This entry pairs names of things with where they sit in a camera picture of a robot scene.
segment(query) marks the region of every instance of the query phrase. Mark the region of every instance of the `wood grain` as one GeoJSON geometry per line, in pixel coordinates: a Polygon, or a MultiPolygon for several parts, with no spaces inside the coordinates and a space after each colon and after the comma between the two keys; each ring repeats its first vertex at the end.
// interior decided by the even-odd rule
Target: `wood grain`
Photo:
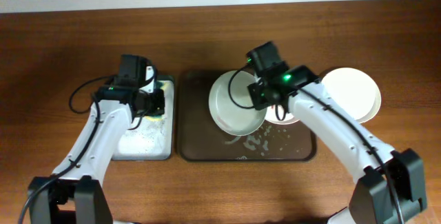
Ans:
{"type": "MultiPolygon", "coordinates": [[[[67,99],[88,79],[114,74],[119,56],[151,58],[179,77],[226,70],[268,40],[291,66],[365,71],[382,93],[366,123],[425,164],[429,209],[441,217],[441,0],[342,1],[0,16],[0,223],[13,223],[34,176],[51,173],[86,116],[67,99]]],[[[76,105],[85,107],[87,90],[76,105]]],[[[349,202],[351,177],[319,142],[310,163],[110,163],[104,191],[114,218],[141,223],[264,223],[329,216],[349,202]]]]}

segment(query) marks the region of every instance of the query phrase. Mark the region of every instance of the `cable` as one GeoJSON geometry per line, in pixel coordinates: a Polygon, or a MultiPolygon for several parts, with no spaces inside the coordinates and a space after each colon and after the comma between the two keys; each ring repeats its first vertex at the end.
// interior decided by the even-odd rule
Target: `cable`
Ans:
{"type": "Polygon", "coordinates": [[[76,94],[79,90],[81,90],[84,86],[88,85],[89,83],[93,83],[93,82],[95,82],[95,81],[99,81],[99,80],[101,80],[101,79],[111,79],[111,78],[113,79],[115,76],[116,76],[116,75],[110,75],[110,76],[99,77],[99,78],[96,78],[96,79],[89,80],[89,81],[83,83],[82,85],[80,85],[76,90],[74,90],[74,92],[73,92],[73,93],[70,95],[70,97],[69,97],[69,108],[70,108],[70,110],[71,110],[73,113],[76,113],[76,114],[85,114],[85,113],[89,112],[89,110],[90,110],[90,106],[92,106],[93,102],[90,103],[90,106],[89,106],[86,110],[78,111],[78,110],[75,110],[74,107],[72,107],[72,100],[73,100],[75,94],[76,94]]]}
{"type": "Polygon", "coordinates": [[[95,106],[96,106],[96,118],[95,118],[94,128],[93,128],[92,132],[90,133],[88,141],[84,145],[81,152],[78,154],[77,158],[74,161],[71,161],[71,164],[67,168],[65,168],[62,172],[58,173],[57,175],[53,176],[49,181],[47,181],[42,186],[40,186],[40,188],[38,188],[37,190],[33,191],[33,193],[31,193],[31,195],[26,200],[26,202],[23,206],[23,209],[21,210],[20,217],[19,217],[19,224],[23,223],[23,220],[26,215],[26,211],[28,210],[30,204],[33,202],[34,198],[38,194],[40,194],[42,191],[44,191],[48,186],[53,184],[55,181],[57,181],[59,178],[66,175],[71,169],[73,169],[78,164],[78,162],[81,160],[81,158],[86,153],[86,151],[88,150],[89,145],[91,144],[91,142],[95,136],[95,133],[98,130],[98,126],[99,126],[100,119],[101,119],[101,111],[99,108],[98,99],[96,99],[94,94],[92,95],[92,102],[95,103],[95,106]]]}
{"type": "Polygon", "coordinates": [[[294,86],[296,90],[301,91],[302,93],[306,94],[307,96],[311,97],[314,101],[321,104],[326,110],[331,111],[333,114],[335,114],[338,118],[340,118],[343,122],[345,122],[362,140],[363,145],[365,145],[369,151],[373,154],[373,156],[376,158],[378,164],[380,165],[381,169],[384,172],[384,175],[386,176],[387,180],[387,186],[389,188],[389,191],[391,193],[392,202],[395,205],[395,209],[398,216],[398,221],[400,224],[404,224],[404,218],[402,215],[402,210],[400,207],[400,200],[398,199],[398,194],[396,191],[396,188],[392,185],[392,176],[390,175],[388,169],[386,168],[386,165],[381,160],[380,156],[378,155],[377,151],[371,146],[371,144],[366,140],[366,138],[362,135],[362,133],[350,122],[348,119],[346,119],[343,115],[341,115],[339,112],[337,112],[335,109],[333,109],[330,105],[322,102],[318,97],[314,96],[312,93],[294,86]]]}
{"type": "Polygon", "coordinates": [[[285,117],[287,116],[287,111],[286,111],[285,108],[282,106],[282,109],[283,109],[283,117],[280,118],[279,115],[278,115],[278,106],[281,106],[281,105],[276,104],[276,118],[277,118],[279,121],[283,121],[283,120],[285,120],[285,117]]]}
{"type": "Polygon", "coordinates": [[[242,108],[242,109],[246,109],[246,110],[253,109],[254,106],[250,106],[250,107],[242,106],[242,105],[239,105],[239,104],[233,99],[233,97],[232,97],[232,81],[233,81],[234,77],[235,77],[240,71],[243,71],[244,69],[248,68],[249,66],[250,66],[249,64],[246,64],[246,65],[245,65],[244,67],[242,67],[241,69],[235,71],[235,73],[234,73],[233,76],[229,79],[229,82],[228,82],[228,95],[229,95],[229,98],[232,100],[232,102],[233,102],[236,106],[238,106],[238,107],[240,107],[240,108],[242,108]]]}

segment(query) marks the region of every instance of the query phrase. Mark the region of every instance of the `brown wooden surface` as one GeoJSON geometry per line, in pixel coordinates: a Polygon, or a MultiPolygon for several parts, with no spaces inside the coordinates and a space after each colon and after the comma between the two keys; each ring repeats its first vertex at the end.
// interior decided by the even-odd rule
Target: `brown wooden surface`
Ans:
{"type": "MultiPolygon", "coordinates": [[[[115,73],[120,54],[148,56],[178,77],[239,68],[268,40],[291,66],[348,66],[376,80],[382,108],[366,126],[424,159],[429,209],[415,222],[440,223],[441,0],[0,15],[0,223],[17,220],[28,183],[51,173],[83,128],[70,93],[115,73]]],[[[76,105],[88,101],[84,92],[76,105]]],[[[319,142],[309,163],[187,163],[175,153],[112,161],[103,187],[120,220],[263,223],[333,214],[354,185],[319,142]]]]}

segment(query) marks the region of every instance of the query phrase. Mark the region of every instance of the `green object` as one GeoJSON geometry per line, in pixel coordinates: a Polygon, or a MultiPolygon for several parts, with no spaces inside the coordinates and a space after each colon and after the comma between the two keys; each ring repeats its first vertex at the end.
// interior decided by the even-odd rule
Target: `green object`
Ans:
{"type": "Polygon", "coordinates": [[[288,81],[291,78],[290,74],[286,74],[285,76],[283,76],[283,80],[288,81]]]}

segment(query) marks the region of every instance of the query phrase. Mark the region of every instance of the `black tray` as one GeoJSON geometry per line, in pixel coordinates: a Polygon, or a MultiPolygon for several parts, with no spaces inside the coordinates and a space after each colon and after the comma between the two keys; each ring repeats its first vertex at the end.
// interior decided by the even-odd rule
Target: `black tray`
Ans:
{"type": "Polygon", "coordinates": [[[178,151],[188,161],[308,161],[316,137],[300,121],[276,125],[265,121],[248,136],[232,136],[213,121],[209,91],[225,71],[193,70],[184,74],[178,95],[178,151]]]}

